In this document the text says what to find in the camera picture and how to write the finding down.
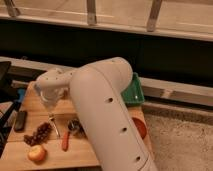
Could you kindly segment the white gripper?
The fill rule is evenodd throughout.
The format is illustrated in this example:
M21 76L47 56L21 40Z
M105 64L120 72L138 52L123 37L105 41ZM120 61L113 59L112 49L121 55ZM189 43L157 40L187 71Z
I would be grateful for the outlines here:
M54 109L63 94L63 90L42 91L40 95L42 104L47 109Z

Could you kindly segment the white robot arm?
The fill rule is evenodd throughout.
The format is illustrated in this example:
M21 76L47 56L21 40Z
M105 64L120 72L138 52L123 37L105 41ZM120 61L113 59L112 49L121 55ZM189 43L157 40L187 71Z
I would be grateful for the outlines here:
M96 61L64 72L58 68L40 75L35 90L53 107L65 88L103 171L158 171L121 93L133 77L121 57Z

